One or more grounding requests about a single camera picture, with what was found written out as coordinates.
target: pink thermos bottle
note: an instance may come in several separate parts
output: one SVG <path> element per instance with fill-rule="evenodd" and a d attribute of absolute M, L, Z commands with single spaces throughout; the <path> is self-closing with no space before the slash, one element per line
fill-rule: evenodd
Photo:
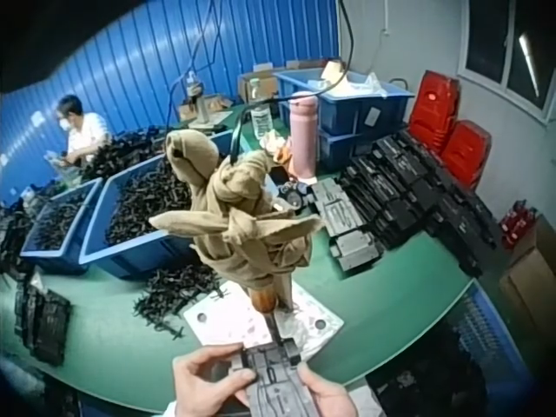
<path fill-rule="evenodd" d="M 294 96 L 311 94 L 299 91 Z M 314 179 L 317 145 L 317 119 L 319 100 L 315 96 L 293 98 L 289 101 L 289 125 L 293 173 L 298 180 Z"/>

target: window frame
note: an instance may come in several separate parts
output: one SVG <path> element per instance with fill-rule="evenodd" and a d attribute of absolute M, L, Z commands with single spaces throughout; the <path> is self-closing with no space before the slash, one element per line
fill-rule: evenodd
<path fill-rule="evenodd" d="M 494 94 L 506 99 L 511 104 L 525 111 L 537 121 L 544 125 L 550 123 L 556 117 L 556 69 L 553 71 L 550 86 L 546 93 L 545 106 L 543 109 L 538 108 L 529 102 L 525 97 L 520 96 L 515 91 L 508 88 L 508 80 L 510 77 L 510 69 L 513 57 L 513 38 L 515 31 L 515 9 L 517 0 L 509 1 L 508 13 L 508 32 L 506 38 L 506 55 L 504 59 L 504 70 L 502 73 L 501 83 L 495 81 L 467 69 L 467 52 L 469 47 L 469 0 L 461 2 L 461 47 L 460 62 L 458 64 L 458 76 L 476 83 L 485 89 L 492 91 Z"/>

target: light fixture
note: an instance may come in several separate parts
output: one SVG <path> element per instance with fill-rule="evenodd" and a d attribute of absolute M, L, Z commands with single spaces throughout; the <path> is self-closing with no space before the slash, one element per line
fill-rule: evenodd
<path fill-rule="evenodd" d="M 535 94 L 539 96 L 539 85 L 537 84 L 537 76 L 535 75 L 535 68 L 533 67 L 533 57 L 531 56 L 531 50 L 529 48 L 529 40 L 525 34 L 520 36 L 520 46 L 527 62 L 527 68 L 529 69 L 529 75 L 531 76 L 531 81 L 533 82 Z"/>

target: blue crate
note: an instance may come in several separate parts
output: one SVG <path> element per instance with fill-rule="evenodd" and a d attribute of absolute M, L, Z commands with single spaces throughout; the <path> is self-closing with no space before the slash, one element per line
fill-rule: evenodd
<path fill-rule="evenodd" d="M 87 267 L 80 265 L 79 253 L 102 185 L 103 179 L 97 178 L 80 185 L 76 189 L 70 189 L 52 197 L 50 202 L 65 202 L 76 192 L 88 190 L 83 205 L 79 208 L 79 211 L 77 211 L 77 215 L 69 226 L 67 235 L 63 239 L 62 246 L 58 250 L 39 250 L 35 243 L 41 217 L 52 210 L 50 202 L 47 202 L 39 213 L 35 225 L 27 235 L 20 256 L 33 261 L 48 273 L 66 275 L 79 275 L 84 273 Z"/>
<path fill-rule="evenodd" d="M 370 132 L 357 135 L 332 136 L 327 132 L 319 132 L 319 158 L 328 170 L 337 171 L 346 167 L 354 156 L 370 152 L 371 144 L 380 136 Z"/>
<path fill-rule="evenodd" d="M 534 379 L 506 325 L 480 284 L 472 285 L 447 315 L 460 345 L 479 364 L 488 392 L 488 415 L 506 416 L 534 387 Z"/>
<path fill-rule="evenodd" d="M 322 69 L 276 72 L 280 96 L 291 96 L 298 91 L 318 91 L 310 87 L 308 81 L 319 80 L 321 73 Z M 347 73 L 348 81 L 353 83 L 363 83 L 366 78 L 353 71 Z M 319 96 L 319 128 L 333 136 L 355 135 L 369 130 L 376 136 L 394 133 L 402 124 L 407 100 L 414 95 L 390 83 L 381 85 L 387 92 L 386 98 L 368 93 L 345 97 L 325 93 Z M 369 115 L 377 117 L 370 121 L 367 119 Z"/>
<path fill-rule="evenodd" d="M 231 137 L 231 130 L 228 130 L 213 136 L 212 140 L 221 153 L 227 154 Z M 165 157 L 165 155 L 156 156 L 108 179 L 85 236 L 79 256 L 82 265 L 95 263 L 118 278 L 142 279 L 148 275 L 148 272 L 163 268 L 176 259 L 192 254 L 189 248 L 190 239 L 169 235 L 162 230 L 110 247 L 105 239 L 105 232 L 110 225 L 120 194 L 118 186 L 125 184 L 132 175 L 156 169 L 158 163 Z"/>

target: white wall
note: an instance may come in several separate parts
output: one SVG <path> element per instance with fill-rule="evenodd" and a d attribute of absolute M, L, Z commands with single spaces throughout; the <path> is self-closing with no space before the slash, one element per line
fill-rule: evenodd
<path fill-rule="evenodd" d="M 456 76 L 460 56 L 462 0 L 388 0 L 387 36 L 371 60 L 384 28 L 384 0 L 344 0 L 354 31 L 352 69 L 381 80 L 402 77 L 417 92 L 425 70 Z M 341 19 L 341 56 L 349 39 Z M 461 79 L 460 119 L 493 136 L 477 193 L 497 217 L 526 198 L 556 227 L 556 122 L 547 129 L 504 98 Z"/>

